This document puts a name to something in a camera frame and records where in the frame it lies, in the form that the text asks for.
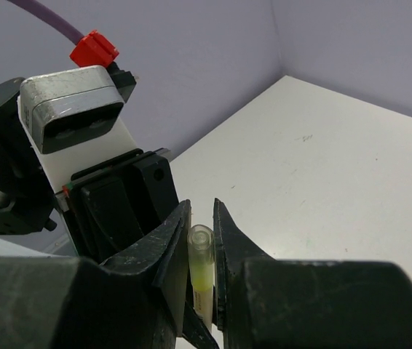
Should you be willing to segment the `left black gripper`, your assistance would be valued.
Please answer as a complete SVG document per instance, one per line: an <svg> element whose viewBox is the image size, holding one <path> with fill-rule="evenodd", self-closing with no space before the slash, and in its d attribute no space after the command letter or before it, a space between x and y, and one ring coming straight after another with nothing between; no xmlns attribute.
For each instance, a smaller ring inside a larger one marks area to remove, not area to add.
<svg viewBox="0 0 412 349"><path fill-rule="evenodd" d="M0 236L54 231L54 193L19 121L22 77L0 84Z"/></svg>

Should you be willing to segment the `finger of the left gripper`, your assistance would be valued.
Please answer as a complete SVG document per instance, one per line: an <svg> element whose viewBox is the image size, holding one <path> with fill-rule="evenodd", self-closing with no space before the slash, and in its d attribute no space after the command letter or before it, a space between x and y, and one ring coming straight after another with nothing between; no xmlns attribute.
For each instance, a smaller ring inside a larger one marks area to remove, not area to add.
<svg viewBox="0 0 412 349"><path fill-rule="evenodd" d="M179 203L166 148L136 148L77 172L63 198L76 253L96 262L152 232Z"/></svg>

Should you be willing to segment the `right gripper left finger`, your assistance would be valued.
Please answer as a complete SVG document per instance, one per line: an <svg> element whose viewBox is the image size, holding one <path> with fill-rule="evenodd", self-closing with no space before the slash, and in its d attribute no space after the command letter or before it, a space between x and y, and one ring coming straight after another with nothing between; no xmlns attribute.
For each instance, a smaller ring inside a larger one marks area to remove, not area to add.
<svg viewBox="0 0 412 349"><path fill-rule="evenodd" d="M191 202L184 200L152 232L101 266L123 277L127 314L137 325L161 312L176 337L183 332L188 278L187 235Z"/></svg>

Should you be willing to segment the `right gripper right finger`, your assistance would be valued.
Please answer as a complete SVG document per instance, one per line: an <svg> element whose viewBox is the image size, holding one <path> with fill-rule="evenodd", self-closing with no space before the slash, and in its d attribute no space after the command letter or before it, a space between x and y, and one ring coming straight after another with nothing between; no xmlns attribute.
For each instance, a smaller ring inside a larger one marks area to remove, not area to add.
<svg viewBox="0 0 412 349"><path fill-rule="evenodd" d="M224 202L215 198L213 206L215 250L215 324L226 328L226 306L231 304L229 290L238 276L241 263L247 258L273 260L236 225Z"/></svg>

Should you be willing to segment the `clear pen cap yellow tint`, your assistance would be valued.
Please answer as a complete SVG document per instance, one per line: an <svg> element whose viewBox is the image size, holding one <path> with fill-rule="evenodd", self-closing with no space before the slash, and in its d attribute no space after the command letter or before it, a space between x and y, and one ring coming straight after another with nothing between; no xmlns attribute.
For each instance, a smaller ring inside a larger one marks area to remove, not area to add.
<svg viewBox="0 0 412 349"><path fill-rule="evenodd" d="M205 225L194 225L187 235L191 285L198 292L213 288L215 250L213 231Z"/></svg>

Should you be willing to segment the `yellow highlighter pen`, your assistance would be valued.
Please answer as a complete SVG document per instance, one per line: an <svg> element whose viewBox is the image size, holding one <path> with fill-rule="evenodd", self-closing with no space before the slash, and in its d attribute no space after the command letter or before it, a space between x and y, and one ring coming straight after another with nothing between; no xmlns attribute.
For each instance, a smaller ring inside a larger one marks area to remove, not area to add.
<svg viewBox="0 0 412 349"><path fill-rule="evenodd" d="M214 264L196 265L190 271L194 310L208 331L213 325Z"/></svg>

